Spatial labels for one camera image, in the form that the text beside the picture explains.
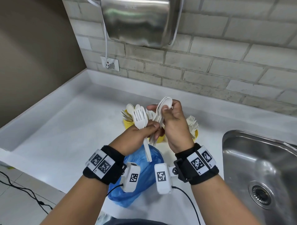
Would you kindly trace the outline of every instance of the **hand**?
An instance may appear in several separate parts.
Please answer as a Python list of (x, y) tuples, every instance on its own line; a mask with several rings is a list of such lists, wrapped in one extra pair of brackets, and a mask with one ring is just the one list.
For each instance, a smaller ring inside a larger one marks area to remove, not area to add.
[(132, 125), (113, 140), (109, 146), (127, 156), (138, 150), (142, 146), (144, 139), (158, 130), (161, 131), (160, 124), (152, 120), (149, 120), (147, 126), (140, 130)]
[[(165, 134), (168, 139), (169, 147), (175, 154), (177, 154), (192, 148), (194, 146), (194, 141), (180, 101), (173, 100), (172, 106), (173, 109), (169, 109), (168, 106), (163, 106), (162, 115), (165, 121)], [(149, 105), (146, 108), (155, 112), (157, 105)], [(162, 131), (156, 132), (155, 138), (158, 138), (162, 134)]]

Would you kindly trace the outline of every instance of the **stainless steel hand dryer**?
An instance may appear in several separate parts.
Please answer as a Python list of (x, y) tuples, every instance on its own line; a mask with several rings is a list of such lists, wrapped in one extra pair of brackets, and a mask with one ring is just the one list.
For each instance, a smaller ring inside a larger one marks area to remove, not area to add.
[(112, 40), (163, 47), (173, 41), (181, 0), (101, 0)]

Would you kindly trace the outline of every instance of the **white countertop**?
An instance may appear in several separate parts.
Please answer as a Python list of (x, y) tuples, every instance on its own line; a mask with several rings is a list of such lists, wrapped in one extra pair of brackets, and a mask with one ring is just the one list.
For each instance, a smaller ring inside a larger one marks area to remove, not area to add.
[[(295, 117), (85, 70), (0, 129), (0, 161), (68, 192), (92, 153), (124, 131), (120, 110), (127, 103), (157, 104), (164, 96), (180, 100), (185, 115), (196, 117), (196, 142), (210, 151), (222, 177), (222, 138), (227, 131), (244, 130), (297, 144)], [(173, 166), (175, 156), (168, 144), (160, 143), (156, 148)], [(194, 201), (188, 183), (174, 177), (173, 185)], [(159, 195), (156, 185), (129, 208), (106, 198), (102, 210), (116, 218), (144, 218), (172, 225), (197, 220), (183, 193), (174, 189), (169, 195)]]

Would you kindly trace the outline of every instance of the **wristband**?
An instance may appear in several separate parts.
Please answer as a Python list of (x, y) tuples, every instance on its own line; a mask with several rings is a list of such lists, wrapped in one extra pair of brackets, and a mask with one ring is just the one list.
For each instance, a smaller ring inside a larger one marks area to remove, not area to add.
[(195, 143), (193, 148), (175, 154), (174, 165), (178, 178), (191, 185), (202, 183), (219, 173), (216, 161), (204, 146)]
[(124, 158), (125, 156), (117, 150), (105, 145), (101, 150), (97, 149), (86, 162), (83, 175), (100, 180), (107, 185), (115, 184), (127, 167), (124, 164)]

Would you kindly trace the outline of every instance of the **sink basin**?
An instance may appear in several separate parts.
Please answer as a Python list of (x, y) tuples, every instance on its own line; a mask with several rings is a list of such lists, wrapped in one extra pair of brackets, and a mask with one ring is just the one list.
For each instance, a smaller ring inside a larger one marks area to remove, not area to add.
[(297, 225), (297, 146), (244, 131), (222, 140), (225, 182), (266, 225)]

